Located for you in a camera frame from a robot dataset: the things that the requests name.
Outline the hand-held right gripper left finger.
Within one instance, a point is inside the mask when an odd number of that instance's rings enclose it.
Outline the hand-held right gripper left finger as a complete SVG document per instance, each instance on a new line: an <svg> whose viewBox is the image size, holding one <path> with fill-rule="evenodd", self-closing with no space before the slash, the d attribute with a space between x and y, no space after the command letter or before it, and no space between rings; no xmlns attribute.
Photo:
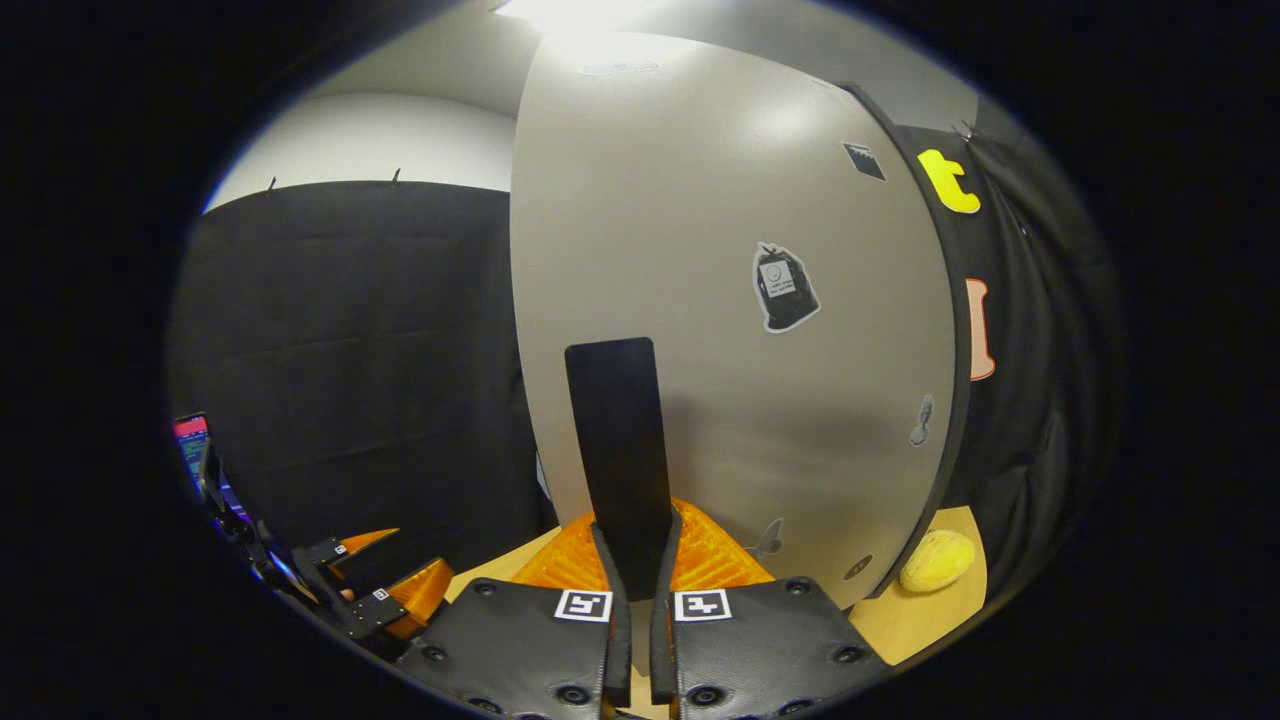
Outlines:
<svg viewBox="0 0 1280 720"><path fill-rule="evenodd" d="M475 577L396 669L485 719L609 719L630 698L628 597L586 515L511 578Z"/></svg>

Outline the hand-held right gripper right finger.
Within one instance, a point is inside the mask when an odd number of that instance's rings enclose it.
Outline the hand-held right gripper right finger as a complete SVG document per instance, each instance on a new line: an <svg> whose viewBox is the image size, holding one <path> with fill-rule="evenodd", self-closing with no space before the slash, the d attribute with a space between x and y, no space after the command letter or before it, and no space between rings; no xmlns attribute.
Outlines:
<svg viewBox="0 0 1280 720"><path fill-rule="evenodd" d="M652 698L673 719L815 714L891 676L814 579L769 574L681 498L655 591Z"/></svg>

